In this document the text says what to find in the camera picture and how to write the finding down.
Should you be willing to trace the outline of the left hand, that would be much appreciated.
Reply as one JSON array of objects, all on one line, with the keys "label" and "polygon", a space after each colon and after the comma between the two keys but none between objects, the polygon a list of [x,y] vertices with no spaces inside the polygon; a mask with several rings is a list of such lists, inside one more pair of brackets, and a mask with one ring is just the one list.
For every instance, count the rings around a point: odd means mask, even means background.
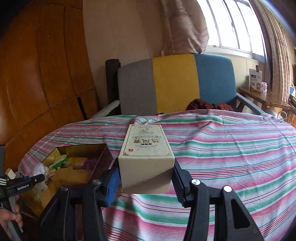
[{"label": "left hand", "polygon": [[14,220],[14,221],[16,221],[16,223],[18,224],[18,226],[20,228],[23,227],[23,221],[22,221],[22,216],[20,214],[19,205],[16,204],[13,211],[9,211],[5,208],[1,208],[0,209],[0,220],[1,220],[1,226],[3,227],[6,234],[9,236],[9,238],[11,238],[11,233],[10,233],[7,223],[6,223],[7,221]]}]

